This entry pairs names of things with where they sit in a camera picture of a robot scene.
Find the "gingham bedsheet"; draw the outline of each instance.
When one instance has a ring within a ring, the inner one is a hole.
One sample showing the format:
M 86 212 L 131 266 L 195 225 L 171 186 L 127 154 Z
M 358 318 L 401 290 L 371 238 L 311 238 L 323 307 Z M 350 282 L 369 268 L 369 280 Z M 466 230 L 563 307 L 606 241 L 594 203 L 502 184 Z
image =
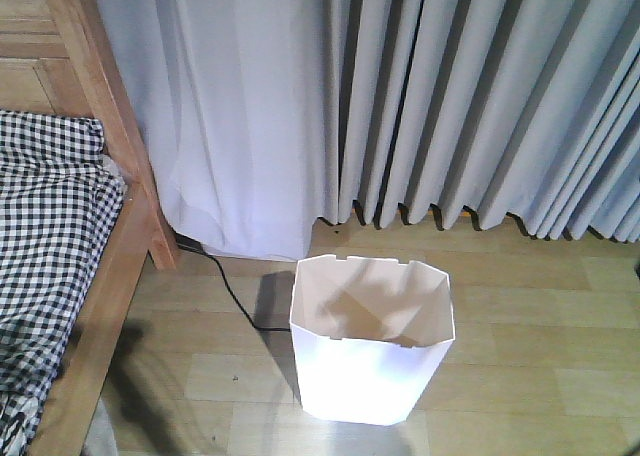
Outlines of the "gingham bedsheet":
M 123 201 L 99 121 L 0 110 L 0 449 L 35 434 Z

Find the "white trash can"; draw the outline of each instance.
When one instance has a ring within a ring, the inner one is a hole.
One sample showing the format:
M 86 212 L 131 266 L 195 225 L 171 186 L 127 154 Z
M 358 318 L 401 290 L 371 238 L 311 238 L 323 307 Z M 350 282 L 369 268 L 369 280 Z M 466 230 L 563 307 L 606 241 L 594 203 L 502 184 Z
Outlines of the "white trash can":
M 417 261 L 303 259 L 290 323 L 306 412 L 399 423 L 455 339 L 449 276 Z

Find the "bed frame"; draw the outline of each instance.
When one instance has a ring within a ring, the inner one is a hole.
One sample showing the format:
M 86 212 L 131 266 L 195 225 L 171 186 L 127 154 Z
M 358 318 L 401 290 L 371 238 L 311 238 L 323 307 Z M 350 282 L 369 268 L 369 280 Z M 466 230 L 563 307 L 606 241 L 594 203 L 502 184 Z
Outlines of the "bed frame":
M 178 248 L 95 0 L 0 0 L 0 107 L 100 119 L 130 188 L 28 450 L 77 455 L 147 253 L 172 269 Z

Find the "laminate floor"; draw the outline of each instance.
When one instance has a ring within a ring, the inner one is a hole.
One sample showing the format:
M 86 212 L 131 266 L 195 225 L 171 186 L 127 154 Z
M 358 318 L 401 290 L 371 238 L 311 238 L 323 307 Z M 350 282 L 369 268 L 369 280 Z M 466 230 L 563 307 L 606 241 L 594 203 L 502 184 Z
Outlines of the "laminate floor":
M 433 220 L 314 226 L 311 254 L 425 261 L 451 276 L 457 340 L 408 420 L 305 414 L 291 336 L 258 334 L 214 264 L 147 262 L 103 390 L 122 456 L 613 455 L 640 440 L 640 245 Z M 258 322 L 284 325 L 295 265 L 221 258 Z

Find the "power cord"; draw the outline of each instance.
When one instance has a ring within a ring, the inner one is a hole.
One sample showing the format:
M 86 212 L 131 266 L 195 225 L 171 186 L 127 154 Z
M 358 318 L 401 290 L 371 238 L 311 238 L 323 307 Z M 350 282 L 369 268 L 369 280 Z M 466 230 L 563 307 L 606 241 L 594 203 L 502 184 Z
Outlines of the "power cord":
M 233 301 L 236 303 L 236 306 L 238 306 L 240 311 L 242 311 L 242 314 L 244 314 L 244 317 L 247 318 L 247 321 L 249 321 L 249 324 L 251 324 L 251 327 L 253 329 L 255 329 L 256 331 L 261 331 L 261 332 L 291 332 L 291 328 L 278 328 L 278 327 L 267 328 L 267 327 L 263 327 L 263 326 L 258 326 L 253 321 L 253 319 L 251 319 L 251 316 L 249 315 L 247 310 L 244 309 L 244 306 L 242 306 L 242 303 L 240 302 L 238 297 L 233 292 L 233 289 L 231 289 L 231 285 L 229 284 L 229 280 L 227 279 L 227 275 L 225 274 L 224 269 L 222 267 L 222 264 L 220 263 L 218 258 L 216 258 L 215 256 L 211 256 L 210 254 L 206 253 L 205 251 L 202 250 L 202 248 L 198 248 L 196 246 L 192 246 L 191 244 L 183 243 L 182 241 L 180 241 L 180 239 L 183 239 L 183 238 L 178 238 L 178 247 L 180 249 L 184 249 L 185 251 L 189 251 L 191 253 L 199 254 L 200 256 L 204 256 L 205 258 L 209 258 L 211 261 L 216 263 L 216 265 L 218 266 L 218 270 L 220 271 L 220 275 L 222 276 L 222 281 L 224 282 L 224 286 L 227 288 L 227 292 L 229 293 L 229 295 L 231 296 Z

